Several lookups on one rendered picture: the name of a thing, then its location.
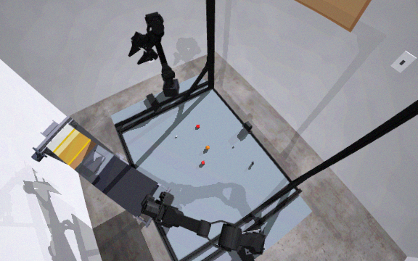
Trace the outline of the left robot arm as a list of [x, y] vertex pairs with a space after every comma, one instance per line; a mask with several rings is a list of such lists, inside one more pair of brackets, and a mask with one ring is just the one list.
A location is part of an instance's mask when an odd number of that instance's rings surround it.
[[[164, 191], [160, 193], [159, 198], [160, 201], [158, 204], [146, 200], [141, 210], [142, 214], [156, 218], [155, 221], [158, 222], [159, 225], [166, 228], [172, 228], [172, 226], [178, 228], [181, 226], [197, 233], [198, 236], [207, 238], [215, 248], [228, 252], [237, 250], [239, 246], [243, 246], [244, 248], [249, 249], [251, 254], [263, 254], [266, 235], [254, 231], [252, 233], [245, 232], [246, 235], [242, 234], [242, 229], [238, 228], [236, 224], [229, 223], [224, 220], [210, 223], [205, 220], [196, 220], [194, 218], [187, 217], [182, 211], [179, 211], [178, 208], [171, 206], [174, 200], [174, 195]], [[208, 238], [208, 234], [210, 232], [211, 224], [220, 223], [222, 221], [224, 224], [221, 229], [218, 245], [216, 245]]]

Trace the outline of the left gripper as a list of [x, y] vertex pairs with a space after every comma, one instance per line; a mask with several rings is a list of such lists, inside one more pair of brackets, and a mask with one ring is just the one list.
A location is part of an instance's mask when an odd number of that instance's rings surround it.
[[[145, 196], [145, 198], [144, 198], [144, 200], [142, 201], [142, 203], [141, 203], [141, 206], [143, 205], [143, 203], [146, 201], [146, 200], [149, 200], [149, 201], [151, 201], [151, 202], [154, 202], [154, 203], [157, 203], [158, 204], [158, 202], [159, 202], [159, 200], [158, 199], [156, 199], [155, 200], [155, 198], [153, 197], [153, 196], [151, 196], [150, 194], [147, 194], [146, 196]], [[142, 206], [143, 207], [143, 206]]]

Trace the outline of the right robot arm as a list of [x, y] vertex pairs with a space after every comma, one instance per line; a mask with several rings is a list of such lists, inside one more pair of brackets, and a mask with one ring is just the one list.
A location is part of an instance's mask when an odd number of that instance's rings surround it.
[[[163, 81], [165, 81], [165, 87], [174, 87], [175, 81], [173, 80], [173, 78], [175, 78], [175, 72], [168, 65], [167, 60], [165, 58], [163, 48], [162, 48], [162, 45], [161, 45], [161, 39], [164, 36], [164, 33], [163, 33], [163, 31], [164, 31], [164, 25], [163, 25], [164, 20], [163, 20], [162, 16], [160, 14], [158, 14], [158, 12], [153, 12], [153, 13], [150, 13], [150, 14], [146, 14], [145, 20], [146, 20], [146, 23], [147, 23], [147, 33], [148, 34], [151, 33], [158, 40], [158, 42], [157, 42], [158, 45], [155, 45], [155, 47], [157, 49], [157, 53], [158, 53], [158, 56], [160, 58], [160, 62], [161, 62], [161, 65], [162, 65], [161, 76], [163, 78]], [[152, 30], [150, 30], [151, 26], [152, 26]], [[141, 41], [142, 43], [144, 43], [145, 46], [148, 46], [148, 44], [151, 41], [151, 37], [148, 38], [148, 36], [143, 35], [141, 33], [139, 34], [139, 32], [137, 32], [137, 31], [134, 34], [134, 38], [137, 41]], [[147, 40], [147, 38], [148, 38], [148, 40]], [[163, 69], [163, 68], [165, 68], [165, 69]]]

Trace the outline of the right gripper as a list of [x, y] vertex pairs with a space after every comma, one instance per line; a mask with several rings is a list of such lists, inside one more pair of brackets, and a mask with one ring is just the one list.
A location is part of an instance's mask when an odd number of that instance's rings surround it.
[[[151, 37], [151, 41], [148, 44], [148, 46], [145, 46], [144, 43], [137, 41], [135, 38], [131, 38], [132, 40], [132, 47], [131, 50], [128, 54], [129, 57], [131, 57], [132, 55], [134, 55], [135, 53], [137, 53], [139, 50], [141, 50], [140, 48], [143, 48], [145, 51], [142, 55], [142, 57], [140, 58], [140, 60], [137, 62], [138, 65], [150, 61], [150, 60], [156, 60], [158, 58], [158, 54], [152, 49], [152, 47], [154, 45], [158, 45], [158, 40], [156, 39], [156, 37], [154, 37], [151, 33], [146, 33], [145, 35], [149, 37]], [[144, 46], [144, 47], [143, 47]], [[150, 48], [146, 48], [146, 47], [150, 47]]]

